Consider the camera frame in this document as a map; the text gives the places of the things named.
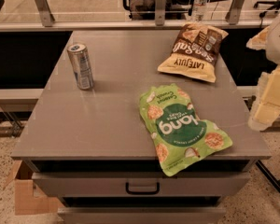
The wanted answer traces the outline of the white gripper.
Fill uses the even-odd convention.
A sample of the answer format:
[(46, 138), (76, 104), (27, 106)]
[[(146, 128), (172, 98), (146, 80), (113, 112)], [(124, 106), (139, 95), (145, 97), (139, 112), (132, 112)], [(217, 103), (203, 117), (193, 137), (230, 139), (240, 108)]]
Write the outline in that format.
[(266, 49), (267, 59), (278, 64), (270, 74), (261, 73), (256, 100), (250, 110), (248, 126), (254, 131), (264, 131), (280, 116), (280, 13), (269, 27), (250, 38), (246, 46)]

